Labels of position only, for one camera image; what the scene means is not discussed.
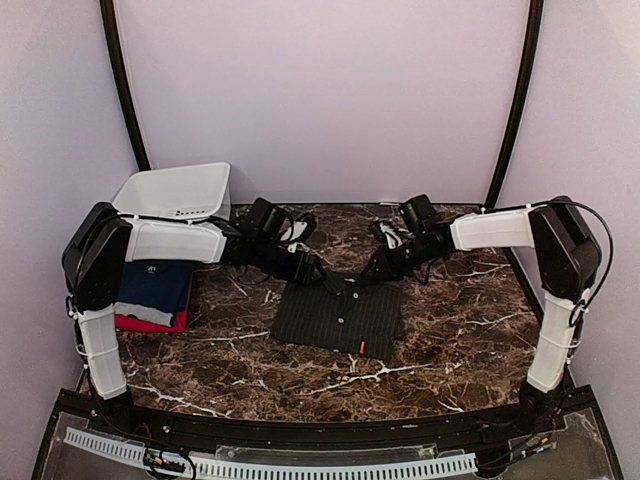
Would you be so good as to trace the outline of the black clothes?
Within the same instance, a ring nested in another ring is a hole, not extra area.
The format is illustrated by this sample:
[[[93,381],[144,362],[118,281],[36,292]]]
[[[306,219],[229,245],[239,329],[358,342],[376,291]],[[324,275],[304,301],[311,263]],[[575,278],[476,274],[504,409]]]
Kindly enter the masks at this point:
[[[388,361],[400,324],[401,292],[394,286],[344,280],[333,292],[323,284],[289,284],[270,337]]]

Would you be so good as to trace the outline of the navy blue t-shirt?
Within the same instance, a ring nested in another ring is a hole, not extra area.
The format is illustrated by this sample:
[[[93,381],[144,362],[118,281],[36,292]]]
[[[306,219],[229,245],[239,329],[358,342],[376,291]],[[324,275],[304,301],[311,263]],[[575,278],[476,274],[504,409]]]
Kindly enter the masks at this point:
[[[115,315],[169,326],[177,312],[187,310],[192,273],[193,264],[185,261],[126,263]]]

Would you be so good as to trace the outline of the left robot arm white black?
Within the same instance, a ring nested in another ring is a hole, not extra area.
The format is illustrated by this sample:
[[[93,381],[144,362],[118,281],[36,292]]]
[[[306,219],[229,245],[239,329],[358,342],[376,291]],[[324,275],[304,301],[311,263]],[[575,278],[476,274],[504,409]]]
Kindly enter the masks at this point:
[[[101,417],[120,436],[141,427],[140,412],[124,399],[130,391],[121,366],[115,327],[115,303],[124,267],[135,261],[181,261],[254,267],[297,285],[325,282],[320,258],[304,249],[315,218],[290,213],[259,198],[249,211],[230,220],[170,219],[123,213],[97,203],[62,254],[78,351],[90,384],[106,403]]]

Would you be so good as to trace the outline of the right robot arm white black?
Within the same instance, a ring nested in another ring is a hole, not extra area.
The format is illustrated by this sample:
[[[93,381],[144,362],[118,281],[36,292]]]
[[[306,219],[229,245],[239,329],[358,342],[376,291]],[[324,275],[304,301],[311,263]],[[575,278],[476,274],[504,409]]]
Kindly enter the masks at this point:
[[[545,293],[541,330],[526,382],[547,394],[561,383],[578,344],[577,329],[599,293],[612,260],[584,220],[587,206],[568,196],[442,220],[426,195],[401,204],[408,230],[376,231],[380,242],[361,273],[369,281],[396,281],[423,264],[456,252],[531,248]]]

